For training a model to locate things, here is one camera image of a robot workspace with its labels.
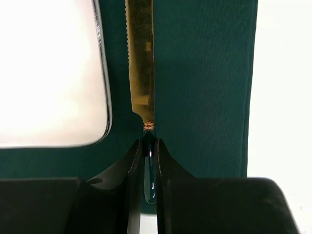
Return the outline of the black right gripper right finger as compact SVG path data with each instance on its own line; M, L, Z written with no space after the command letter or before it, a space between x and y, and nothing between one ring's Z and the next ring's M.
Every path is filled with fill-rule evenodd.
M197 178L155 144L160 234L296 234L280 187L268 178Z

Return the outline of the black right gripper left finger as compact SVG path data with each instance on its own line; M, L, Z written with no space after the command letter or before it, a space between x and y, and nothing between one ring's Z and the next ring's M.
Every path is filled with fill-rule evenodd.
M3 234L137 234L143 157L137 140L127 154L84 181L72 178L3 179Z

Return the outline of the white rectangular plate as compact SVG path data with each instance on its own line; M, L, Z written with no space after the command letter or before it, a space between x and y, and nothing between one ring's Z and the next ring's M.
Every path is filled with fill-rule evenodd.
M96 143L112 126L97 0L0 3L0 147Z

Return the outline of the dark green cloth placemat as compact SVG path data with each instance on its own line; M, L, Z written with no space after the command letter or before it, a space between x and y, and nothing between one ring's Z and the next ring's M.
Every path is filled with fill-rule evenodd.
M67 148L0 148L0 179L80 177L110 167L142 136L132 110L125 2L98 0L112 126L102 140ZM245 177L255 0L155 0L155 134L196 177Z

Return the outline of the gold knife with dark handle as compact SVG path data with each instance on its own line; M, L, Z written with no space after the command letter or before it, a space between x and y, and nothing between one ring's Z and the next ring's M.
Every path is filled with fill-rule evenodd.
M153 1L125 1L131 104L143 121L144 197L156 203Z

